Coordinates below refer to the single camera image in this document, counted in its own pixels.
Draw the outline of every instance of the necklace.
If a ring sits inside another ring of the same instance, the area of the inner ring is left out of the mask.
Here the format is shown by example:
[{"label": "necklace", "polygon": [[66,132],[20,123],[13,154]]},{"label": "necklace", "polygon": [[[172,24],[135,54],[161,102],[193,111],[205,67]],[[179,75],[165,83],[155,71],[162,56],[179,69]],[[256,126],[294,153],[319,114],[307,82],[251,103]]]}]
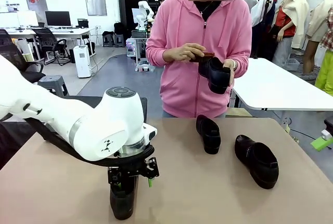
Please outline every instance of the necklace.
[{"label": "necklace", "polygon": [[210,4],[209,4],[209,5],[208,5],[203,11],[200,12],[201,17],[202,17],[203,12],[204,12],[204,11],[205,11],[205,10],[206,10],[206,9],[212,4],[212,3],[213,3],[213,1],[211,1]]}]

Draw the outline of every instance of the black shoe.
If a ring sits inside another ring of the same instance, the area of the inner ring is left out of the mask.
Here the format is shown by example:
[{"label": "black shoe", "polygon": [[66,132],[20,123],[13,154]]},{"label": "black shoe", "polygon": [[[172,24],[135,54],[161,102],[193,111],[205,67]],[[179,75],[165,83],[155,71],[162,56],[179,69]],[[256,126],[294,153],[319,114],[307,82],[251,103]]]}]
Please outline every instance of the black shoe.
[{"label": "black shoe", "polygon": [[197,132],[201,136],[206,153],[214,155],[220,149],[221,137],[218,125],[204,115],[197,117]]},{"label": "black shoe", "polygon": [[114,216],[126,220],[133,214],[137,176],[128,177],[120,186],[111,185],[110,203]]},{"label": "black shoe", "polygon": [[240,135],[236,138],[237,158],[250,170],[255,182],[264,189],[274,187],[279,176],[277,159],[269,147],[251,138]]},{"label": "black shoe", "polygon": [[210,90],[216,94],[225,94],[230,81],[230,69],[223,67],[223,63],[217,58],[211,58],[199,63],[199,74],[208,79]]}]

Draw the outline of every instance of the chair armrest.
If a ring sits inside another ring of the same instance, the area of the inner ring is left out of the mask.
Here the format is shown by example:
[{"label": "chair armrest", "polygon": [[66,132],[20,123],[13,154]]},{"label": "chair armrest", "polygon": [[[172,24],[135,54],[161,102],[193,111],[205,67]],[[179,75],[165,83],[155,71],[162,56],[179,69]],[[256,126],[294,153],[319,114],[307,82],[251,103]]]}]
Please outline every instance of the chair armrest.
[{"label": "chair armrest", "polygon": [[54,44],[54,46],[53,46],[53,48],[52,48],[52,51],[55,51],[56,47],[60,44],[60,42],[64,42],[64,45],[65,45],[65,46],[66,46],[66,44],[67,44],[67,40],[65,40],[64,38],[63,38],[63,39],[60,39],[60,40],[58,40],[58,41]]},{"label": "chair armrest", "polygon": [[36,65],[40,65],[40,66],[41,66],[41,69],[40,69],[39,72],[42,72],[42,71],[43,71],[44,65],[43,65],[42,63],[38,63],[38,62],[33,62],[33,61],[31,61],[31,62],[27,62],[27,64],[28,64],[28,68],[29,68],[30,66],[34,65],[34,64],[36,64]]}]

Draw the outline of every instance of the yellow green pants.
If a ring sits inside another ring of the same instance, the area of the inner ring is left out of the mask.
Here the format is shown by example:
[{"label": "yellow green pants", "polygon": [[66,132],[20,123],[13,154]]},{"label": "yellow green pants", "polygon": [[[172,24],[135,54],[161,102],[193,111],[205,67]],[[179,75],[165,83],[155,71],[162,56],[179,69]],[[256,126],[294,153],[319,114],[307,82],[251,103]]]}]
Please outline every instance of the yellow green pants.
[{"label": "yellow green pants", "polygon": [[333,51],[326,51],[315,86],[333,96]]}]

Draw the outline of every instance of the hand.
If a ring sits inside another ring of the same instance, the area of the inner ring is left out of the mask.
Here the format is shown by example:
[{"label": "hand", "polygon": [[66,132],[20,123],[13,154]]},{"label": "hand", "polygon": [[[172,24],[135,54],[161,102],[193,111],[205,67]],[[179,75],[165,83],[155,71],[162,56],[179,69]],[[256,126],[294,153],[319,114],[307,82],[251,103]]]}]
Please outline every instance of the hand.
[{"label": "hand", "polygon": [[199,44],[191,43],[191,44],[185,44],[181,47],[172,48],[169,50],[166,50],[163,53],[163,59],[166,62],[172,62],[175,61],[189,61],[191,59],[195,59],[198,55],[200,57],[204,57],[203,51],[205,51],[206,48],[203,46],[200,46]]},{"label": "hand", "polygon": [[235,71],[234,71],[234,61],[232,59],[226,59],[224,60],[223,67],[230,68],[230,81],[229,86],[231,86],[234,83],[234,77],[235,77]]},{"label": "hand", "polygon": [[281,29],[277,34],[277,41],[280,42],[283,39],[283,35],[285,34],[285,30]]}]

